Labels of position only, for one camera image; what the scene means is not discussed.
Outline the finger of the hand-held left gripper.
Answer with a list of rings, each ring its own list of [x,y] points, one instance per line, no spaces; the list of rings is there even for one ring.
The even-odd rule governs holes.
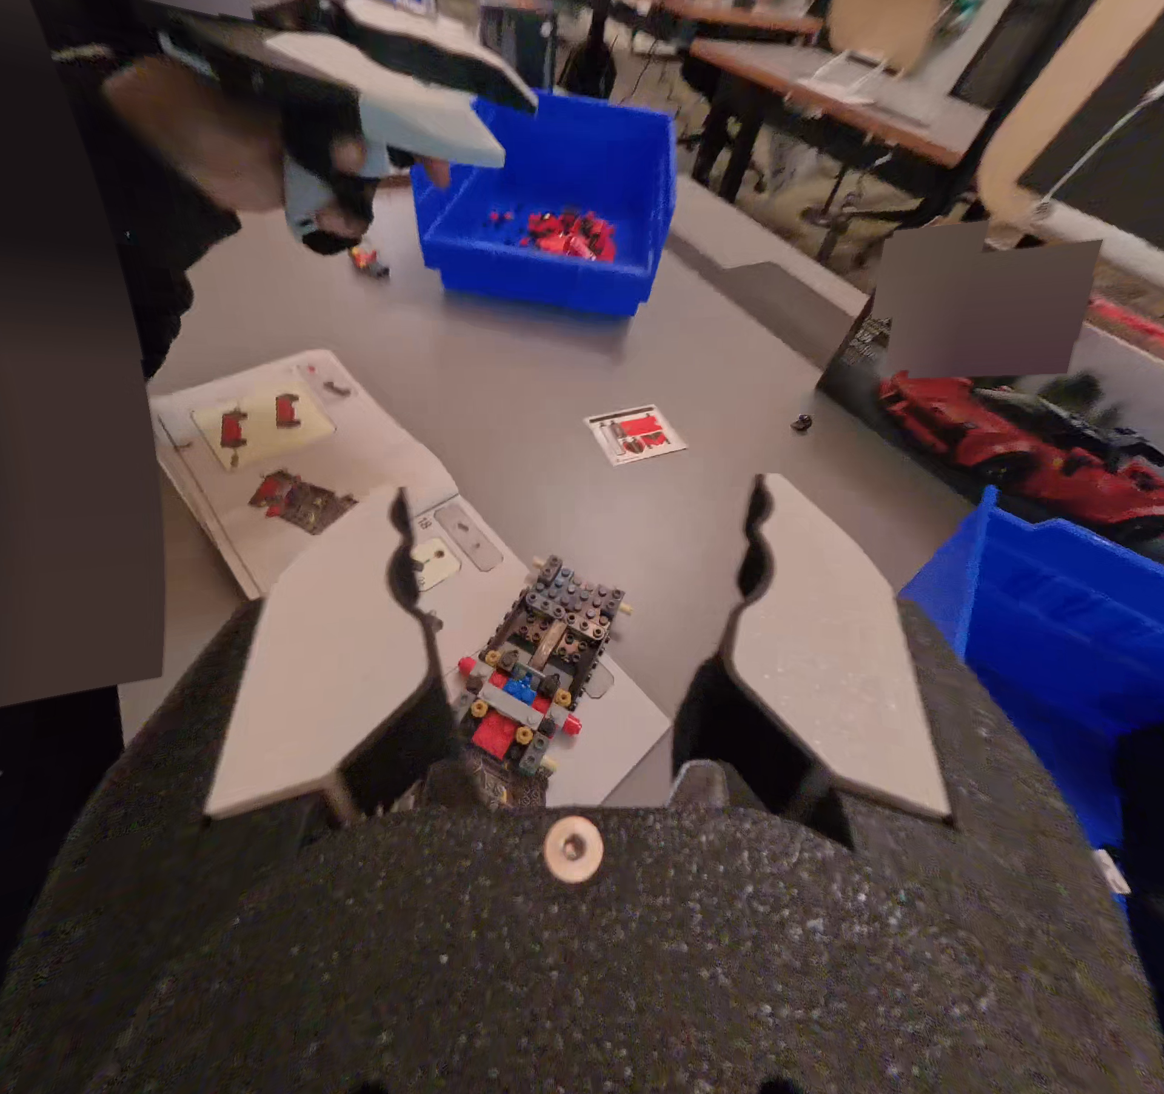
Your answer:
[[[502,55],[459,22],[382,0],[342,0],[343,37],[375,63],[424,84],[532,115],[539,99]]]
[[[330,35],[279,31],[262,46],[281,68],[303,68],[325,85],[353,94],[360,131],[369,142],[447,165],[504,165],[502,143],[477,117],[467,94],[384,68]]]

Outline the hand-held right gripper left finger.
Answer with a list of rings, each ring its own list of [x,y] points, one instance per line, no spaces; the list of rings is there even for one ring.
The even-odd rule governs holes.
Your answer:
[[[275,579],[259,609],[203,813],[316,795],[348,821],[399,797],[453,738],[418,605],[405,489],[373,490]]]

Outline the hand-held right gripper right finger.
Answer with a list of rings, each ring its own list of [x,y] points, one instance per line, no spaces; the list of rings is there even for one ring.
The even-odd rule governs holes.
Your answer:
[[[844,823],[853,795],[928,823],[952,804],[893,588],[777,474],[756,475],[736,602],[673,729],[696,771],[795,823]]]

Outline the pile of red lego pieces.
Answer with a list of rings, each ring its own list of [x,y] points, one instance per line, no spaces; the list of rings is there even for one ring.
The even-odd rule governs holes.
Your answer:
[[[617,255],[612,220],[575,209],[494,210],[482,223],[482,237],[504,248],[558,259],[612,264]]]

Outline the blue plastic bin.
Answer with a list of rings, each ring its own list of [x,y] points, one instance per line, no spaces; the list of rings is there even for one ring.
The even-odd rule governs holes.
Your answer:
[[[903,586],[1050,774],[1087,842],[1122,843],[1117,741],[1161,723],[1162,570],[997,489]]]
[[[538,98],[532,115],[472,102],[502,143],[503,167],[453,166],[445,189],[413,171],[423,261],[445,290],[630,318],[650,296],[675,212],[675,125],[668,113],[638,106]],[[490,211],[561,207],[612,220],[612,264],[509,250],[482,237]]]

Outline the lego car chassis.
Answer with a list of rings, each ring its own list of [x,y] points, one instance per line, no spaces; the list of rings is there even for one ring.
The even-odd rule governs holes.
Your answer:
[[[456,665],[450,712],[465,767],[491,811],[545,806],[554,756],[580,736],[583,699],[624,592],[552,555],[536,563],[487,642]]]

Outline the person's left forearm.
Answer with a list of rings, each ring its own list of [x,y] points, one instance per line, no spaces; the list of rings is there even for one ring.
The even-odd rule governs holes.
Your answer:
[[[168,220],[159,229],[153,251],[141,254],[142,286],[135,294],[135,313],[146,381],[164,364],[193,304],[189,269],[239,229],[238,211],[200,203]]]

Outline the lego set box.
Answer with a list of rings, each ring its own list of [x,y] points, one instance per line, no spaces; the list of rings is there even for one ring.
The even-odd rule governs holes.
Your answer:
[[[865,301],[818,389],[968,501],[1162,557],[1161,326],[1093,300],[1063,375],[912,378]]]

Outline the lego sticker sheet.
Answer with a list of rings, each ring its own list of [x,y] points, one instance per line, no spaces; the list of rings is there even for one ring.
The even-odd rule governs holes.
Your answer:
[[[686,449],[686,442],[656,405],[617,409],[584,418],[584,426],[614,467],[662,458]]]

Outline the person's left hand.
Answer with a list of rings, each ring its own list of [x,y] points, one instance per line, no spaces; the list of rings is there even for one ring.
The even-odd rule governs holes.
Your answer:
[[[283,126],[268,104],[231,97],[160,55],[115,71],[101,97],[138,142],[220,210],[284,210]]]

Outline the dark waste bin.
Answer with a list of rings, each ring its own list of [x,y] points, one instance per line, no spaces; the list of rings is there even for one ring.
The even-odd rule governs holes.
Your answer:
[[[556,82],[557,13],[552,0],[476,0],[477,39],[538,91]]]

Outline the black swivel chair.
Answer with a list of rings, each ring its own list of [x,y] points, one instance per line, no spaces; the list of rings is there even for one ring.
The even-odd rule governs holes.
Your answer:
[[[607,19],[612,10],[626,16],[635,12],[634,1],[568,0],[589,9],[589,27],[580,43],[565,57],[556,80],[556,90],[563,94],[607,102],[616,81],[612,50],[605,41]]]

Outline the grey top work table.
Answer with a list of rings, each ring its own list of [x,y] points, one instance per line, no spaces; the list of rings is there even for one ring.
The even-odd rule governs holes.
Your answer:
[[[915,200],[938,198],[956,171],[975,167],[990,113],[960,99],[881,76],[853,94],[834,94],[811,84],[830,58],[803,45],[697,40],[688,55],[718,77],[691,178],[706,187],[727,151],[718,194],[728,202],[764,126]]]

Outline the beige chair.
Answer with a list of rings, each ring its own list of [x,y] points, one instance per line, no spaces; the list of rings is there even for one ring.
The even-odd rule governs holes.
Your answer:
[[[827,48],[903,77],[928,49],[941,9],[942,0],[831,0]]]

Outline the beige curved board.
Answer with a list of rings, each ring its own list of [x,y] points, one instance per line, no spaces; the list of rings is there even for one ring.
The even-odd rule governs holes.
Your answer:
[[[977,169],[977,194],[997,223],[1047,232],[1049,205],[1019,176],[1084,108],[1161,16],[1162,0],[1096,0],[1001,121]]]

